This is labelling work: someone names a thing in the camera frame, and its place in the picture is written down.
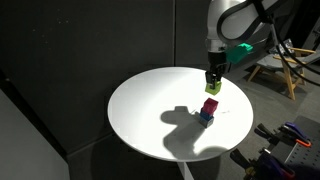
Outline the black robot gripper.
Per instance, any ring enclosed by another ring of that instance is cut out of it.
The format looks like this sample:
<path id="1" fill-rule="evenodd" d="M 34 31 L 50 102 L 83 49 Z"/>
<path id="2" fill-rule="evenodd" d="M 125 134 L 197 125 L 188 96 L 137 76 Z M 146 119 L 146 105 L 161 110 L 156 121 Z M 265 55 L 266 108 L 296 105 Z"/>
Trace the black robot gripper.
<path id="1" fill-rule="evenodd" d="M 210 64 L 210 70 L 205 72 L 206 83 L 213 84 L 213 78 L 215 82 L 220 82 L 221 77 L 226 72 L 227 59 L 225 52 L 209 52 L 208 61 Z"/>

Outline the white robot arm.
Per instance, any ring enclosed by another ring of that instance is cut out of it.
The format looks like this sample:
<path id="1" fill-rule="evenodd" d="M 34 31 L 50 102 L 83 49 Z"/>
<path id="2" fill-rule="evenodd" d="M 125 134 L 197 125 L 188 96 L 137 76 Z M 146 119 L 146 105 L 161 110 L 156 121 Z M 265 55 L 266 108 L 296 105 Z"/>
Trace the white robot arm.
<path id="1" fill-rule="evenodd" d="M 210 69 L 206 81 L 220 81 L 226 49 L 248 40 L 266 21 L 278 0 L 211 0 L 207 15 L 206 47 Z"/>

